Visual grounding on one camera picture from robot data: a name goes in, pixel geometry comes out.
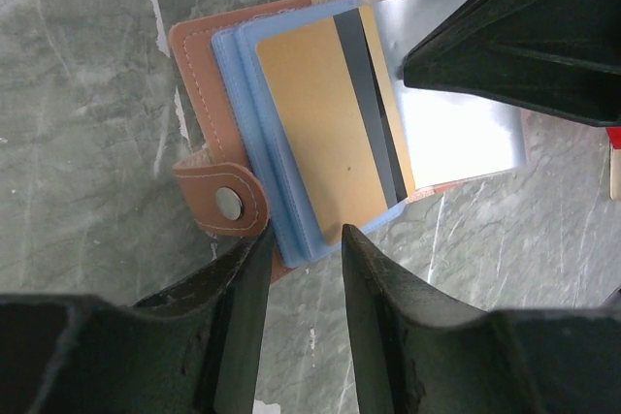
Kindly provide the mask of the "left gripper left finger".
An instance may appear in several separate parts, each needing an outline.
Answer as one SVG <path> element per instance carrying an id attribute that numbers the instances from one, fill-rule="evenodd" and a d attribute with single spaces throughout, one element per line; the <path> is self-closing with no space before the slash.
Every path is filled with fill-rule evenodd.
<path id="1" fill-rule="evenodd" d="M 248 413 L 273 232 L 131 305 L 94 295 L 1 298 L 5 413 Z"/>

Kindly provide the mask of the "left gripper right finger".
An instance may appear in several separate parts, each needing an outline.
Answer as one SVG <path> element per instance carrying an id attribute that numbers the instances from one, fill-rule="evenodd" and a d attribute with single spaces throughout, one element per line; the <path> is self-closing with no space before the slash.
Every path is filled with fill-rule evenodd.
<path id="1" fill-rule="evenodd" d="M 620 306 L 484 311 L 343 227 L 346 318 L 363 413 L 616 413 Z"/>

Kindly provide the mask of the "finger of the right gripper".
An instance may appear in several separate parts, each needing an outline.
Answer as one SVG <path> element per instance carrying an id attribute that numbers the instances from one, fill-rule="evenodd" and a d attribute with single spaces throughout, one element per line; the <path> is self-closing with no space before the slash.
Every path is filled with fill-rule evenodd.
<path id="1" fill-rule="evenodd" d="M 405 57 L 408 88 L 620 123 L 620 0 L 467 0 Z"/>

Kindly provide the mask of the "gold credit card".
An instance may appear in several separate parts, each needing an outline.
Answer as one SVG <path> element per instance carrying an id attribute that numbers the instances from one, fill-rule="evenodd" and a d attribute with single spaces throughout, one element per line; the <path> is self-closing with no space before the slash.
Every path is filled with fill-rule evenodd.
<path id="1" fill-rule="evenodd" d="M 258 43 L 256 52 L 330 246 L 406 200 L 415 181 L 371 6 Z"/>

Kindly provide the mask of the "red bin with gold cards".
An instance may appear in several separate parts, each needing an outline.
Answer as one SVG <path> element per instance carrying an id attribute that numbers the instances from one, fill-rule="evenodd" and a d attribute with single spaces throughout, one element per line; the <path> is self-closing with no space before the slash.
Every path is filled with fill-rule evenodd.
<path id="1" fill-rule="evenodd" d="M 606 132 L 609 138 L 610 145 L 615 150 L 621 149 L 621 128 L 620 127 L 607 127 Z"/>

